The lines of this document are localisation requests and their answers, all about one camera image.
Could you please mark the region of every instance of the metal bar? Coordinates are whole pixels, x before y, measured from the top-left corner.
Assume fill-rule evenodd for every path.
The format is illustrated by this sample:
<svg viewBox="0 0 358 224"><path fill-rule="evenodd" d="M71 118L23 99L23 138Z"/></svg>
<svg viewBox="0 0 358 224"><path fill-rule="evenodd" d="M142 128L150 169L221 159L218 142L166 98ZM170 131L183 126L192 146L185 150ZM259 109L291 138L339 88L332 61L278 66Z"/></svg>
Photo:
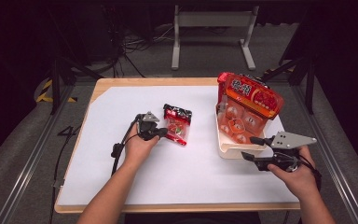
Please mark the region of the metal bar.
<svg viewBox="0 0 358 224"><path fill-rule="evenodd" d="M24 191L26 190L28 183L31 180L31 177L34 174L34 170L36 169L36 166L39 163L40 158L42 157L51 130L54 127L54 124L56 123L58 117L60 116L64 105L66 104L65 99L69 98L73 88L73 86L65 87L61 98L62 104L60 104L60 106L57 108L57 113L49 117L45 128L43 129L43 132L41 133L39 139L36 142L36 145L34 146L34 150L32 151L28 161L25 163L24 168L22 169L12 191L7 197L7 201L5 202L0 212L0 223L8 223L13 216L14 211L16 210L16 207L19 204Z"/></svg>
<svg viewBox="0 0 358 224"><path fill-rule="evenodd" d="M344 174L342 174L341 169L338 166L336 159L334 158L333 152L330 149L330 146L327 144L326 139L324 138L321 127L318 124L316 118L308 113L308 109L304 104L304 93L298 86L293 86L292 90L294 91L295 97L303 113L306 115L306 118L312 128L313 132L316 134L318 143L321 147L321 153L324 158L324 163L326 164L330 175L333 178L333 181L336 184L338 193L341 195L342 201L344 202L347 210L351 216L353 223L358 223L358 202L354 198L354 195L351 192L351 188L347 182L347 179Z"/></svg>

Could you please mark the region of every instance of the dark floor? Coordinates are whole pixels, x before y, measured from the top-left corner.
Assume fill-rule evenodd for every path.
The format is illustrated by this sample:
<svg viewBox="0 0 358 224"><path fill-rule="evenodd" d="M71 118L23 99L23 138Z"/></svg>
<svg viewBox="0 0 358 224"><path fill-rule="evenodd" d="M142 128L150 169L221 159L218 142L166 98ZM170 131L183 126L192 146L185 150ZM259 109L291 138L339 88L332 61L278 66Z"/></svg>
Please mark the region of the dark floor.
<svg viewBox="0 0 358 224"><path fill-rule="evenodd" d="M238 45L241 32L236 29L227 29L221 35L206 29L185 32L178 71L171 70L170 39L147 50L129 53L128 56L146 77L217 77L222 71L259 77L265 70L278 66L277 61L295 29L295 25L255 28L250 44L255 71L248 71L246 68ZM92 68L98 66L103 64L95 64ZM120 77L139 76L134 67L123 58L117 64L117 71ZM114 72L111 69L103 75L112 77ZM358 158L351 143L318 83L314 92L314 116L310 116L302 102L304 85L290 87L285 79L286 75L282 75L269 83L285 99L280 114L285 130L318 138L320 144L311 150L312 157L324 176L324 200L337 223L358 223ZM82 123L94 85L95 82L89 78L80 78L73 88L67 89L68 96L77 97L78 101L64 104L53 117L49 114L51 103L38 103L1 146L0 223L48 222L54 169L65 141L64 136L57 134L68 126L77 127ZM47 134L46 139L40 137L43 133ZM75 141L76 138L72 138L63 150L58 180L63 179ZM281 223L285 211L262 211L259 214L263 224ZM287 223L296 223L298 217L299 212L292 211ZM53 223L75 223L77 218L78 215L54 213Z"/></svg>

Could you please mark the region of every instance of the table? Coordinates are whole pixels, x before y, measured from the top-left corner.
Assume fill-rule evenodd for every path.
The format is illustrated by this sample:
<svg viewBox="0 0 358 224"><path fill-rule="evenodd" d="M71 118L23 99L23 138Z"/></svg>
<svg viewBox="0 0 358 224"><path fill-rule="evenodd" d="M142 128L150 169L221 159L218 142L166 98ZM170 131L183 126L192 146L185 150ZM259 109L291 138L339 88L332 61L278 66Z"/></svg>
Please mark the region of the table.
<svg viewBox="0 0 358 224"><path fill-rule="evenodd" d="M150 109L162 119L165 103L193 111L188 144L182 147L164 138L158 142L136 176L123 212L299 209L297 198L272 173L259 172L252 162L218 156L216 102L216 78L100 79L55 210L82 212L110 177L113 144L121 141L136 114ZM279 117L272 122L270 127L282 129ZM266 131L266 136L276 132ZM271 154L268 148L260 157Z"/></svg>

